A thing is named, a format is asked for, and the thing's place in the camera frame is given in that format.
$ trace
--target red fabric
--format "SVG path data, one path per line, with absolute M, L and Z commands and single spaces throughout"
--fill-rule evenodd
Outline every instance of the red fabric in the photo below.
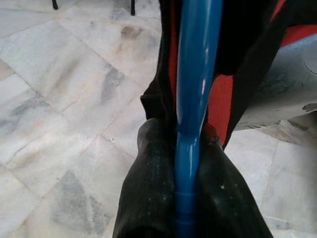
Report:
M 276 16 L 276 14 L 278 14 L 278 12 L 281 10 L 283 4 L 285 3 L 286 0 L 278 0 L 276 6 L 275 6 L 275 9 L 274 9 L 274 12 L 272 14 L 272 17 L 271 17 L 271 20 L 273 20 Z
M 177 39 L 176 39 L 176 27 L 175 27 L 175 0 L 171 1 L 171 40 L 170 51 L 168 59 L 168 77 L 170 88 L 173 95 L 173 107 L 176 110 L 176 81 L 177 81 Z
M 208 124 L 212 125 L 222 144 L 227 136 L 231 112 L 233 75 L 218 76 L 212 85 L 208 100 Z
M 288 27 L 281 47 L 291 44 L 301 38 L 317 33 L 317 25 L 301 25 Z

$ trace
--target blue pole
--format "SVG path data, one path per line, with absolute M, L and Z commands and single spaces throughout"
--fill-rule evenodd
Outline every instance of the blue pole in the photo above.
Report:
M 178 50 L 175 156 L 176 234 L 195 237 L 200 133 L 212 85 L 222 0 L 184 0 Z

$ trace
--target chair leg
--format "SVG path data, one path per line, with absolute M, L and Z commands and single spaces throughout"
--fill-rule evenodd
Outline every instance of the chair leg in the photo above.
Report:
M 56 0 L 52 0 L 52 1 L 53 1 L 53 8 L 54 8 L 55 10 L 58 10 L 58 6 L 57 6 Z
M 135 0 L 131 0 L 131 15 L 135 15 Z

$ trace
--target floor tile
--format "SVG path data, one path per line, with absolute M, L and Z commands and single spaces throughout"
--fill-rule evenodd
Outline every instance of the floor tile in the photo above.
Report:
M 139 92 L 140 86 L 113 67 L 103 78 L 94 82 L 77 102 L 63 111 L 86 135 L 101 132 Z
M 16 74 L 0 81 L 0 105 L 10 101 L 29 89 L 29 85 Z
M 20 181 L 44 196 L 91 142 L 65 120 L 19 149 L 6 163 Z
M 56 0 L 59 10 L 63 11 L 74 5 L 78 0 Z M 28 9 L 32 11 L 57 12 L 53 9 L 52 0 L 1 0 L 0 8 Z
M 152 81 L 159 54 L 160 33 L 157 30 L 66 18 L 59 19 L 59 23 L 139 84 L 148 85 Z
M 146 121 L 140 96 L 134 98 L 116 117 L 102 134 L 118 147 L 136 158 L 138 154 L 137 135 L 141 125 Z
M 133 158 L 99 136 L 15 231 L 24 238 L 112 237 L 122 181 Z
M 278 140 L 317 149 L 317 133 L 312 133 L 313 131 L 310 128 L 301 129 L 295 127 L 287 120 L 281 121 L 280 124 L 262 127 L 259 131 Z
M 44 23 L 53 17 L 52 13 L 0 9 L 0 38 Z
M 262 204 L 277 140 L 256 130 L 233 132 L 225 153 L 246 180 L 258 206 Z
M 265 218 L 265 221 L 275 238 L 317 237 L 317 228 L 314 227 L 305 227 L 275 218 Z
M 91 139 L 55 113 L 39 95 L 26 94 L 1 108 L 5 111 L 0 119 L 2 129 L 8 132 L 0 143 L 1 161 L 35 194 L 44 196 Z
M 135 1 L 136 16 L 160 18 L 159 1 L 137 0 Z
M 0 81 L 13 75 L 14 71 L 6 63 L 0 60 Z
M 317 151 L 279 142 L 263 214 L 317 227 Z
M 95 88 L 111 68 L 53 21 L 0 39 L 0 58 L 59 110 Z
M 0 166 L 0 237 L 6 238 L 32 212 L 39 200 Z
M 53 130 L 60 115 L 36 92 L 29 90 L 0 107 L 0 162 L 7 163 L 17 151 Z
M 131 16 L 131 1 L 129 0 L 81 0 L 76 6 L 87 12 L 94 20 L 108 20 L 115 23 L 148 26 L 142 19 Z
M 156 29 L 158 32 L 162 32 L 162 23 L 160 18 L 154 18 L 154 17 L 139 17 L 140 19 L 144 20 L 147 22 L 151 27 Z

